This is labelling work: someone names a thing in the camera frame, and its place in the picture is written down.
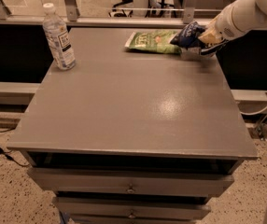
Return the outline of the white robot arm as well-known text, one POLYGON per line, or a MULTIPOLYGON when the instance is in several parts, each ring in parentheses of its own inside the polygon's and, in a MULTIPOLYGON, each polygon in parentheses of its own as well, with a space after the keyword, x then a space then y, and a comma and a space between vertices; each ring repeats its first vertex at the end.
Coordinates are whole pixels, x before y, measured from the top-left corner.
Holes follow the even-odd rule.
POLYGON ((267 0, 236 0, 210 21, 199 39, 205 44, 219 44, 261 28, 267 28, 267 0))

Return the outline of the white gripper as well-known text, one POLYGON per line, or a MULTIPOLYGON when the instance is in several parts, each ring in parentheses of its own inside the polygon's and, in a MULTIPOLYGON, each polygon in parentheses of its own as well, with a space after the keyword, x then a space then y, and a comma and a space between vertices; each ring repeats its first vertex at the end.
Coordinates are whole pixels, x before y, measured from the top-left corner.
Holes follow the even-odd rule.
POLYGON ((233 21, 234 5, 226 6, 217 16, 215 23, 206 26, 206 30, 198 37, 205 44, 218 44, 223 40, 234 40, 246 34, 233 21))

